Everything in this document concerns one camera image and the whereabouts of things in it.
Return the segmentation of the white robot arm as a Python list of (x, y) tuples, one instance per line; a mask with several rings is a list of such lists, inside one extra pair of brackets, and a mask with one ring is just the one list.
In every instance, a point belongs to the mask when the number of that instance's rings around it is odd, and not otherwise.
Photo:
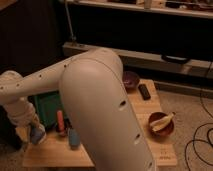
[(97, 171), (157, 171), (122, 82), (123, 64), (108, 48), (72, 56), (26, 77), (0, 75), (0, 105), (58, 91), (65, 113)]

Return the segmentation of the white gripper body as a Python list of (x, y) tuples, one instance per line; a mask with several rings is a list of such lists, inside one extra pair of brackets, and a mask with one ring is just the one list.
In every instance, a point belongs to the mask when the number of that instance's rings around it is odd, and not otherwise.
[(13, 116), (12, 121), (17, 127), (33, 126), (38, 128), (40, 125), (40, 120), (36, 113)]

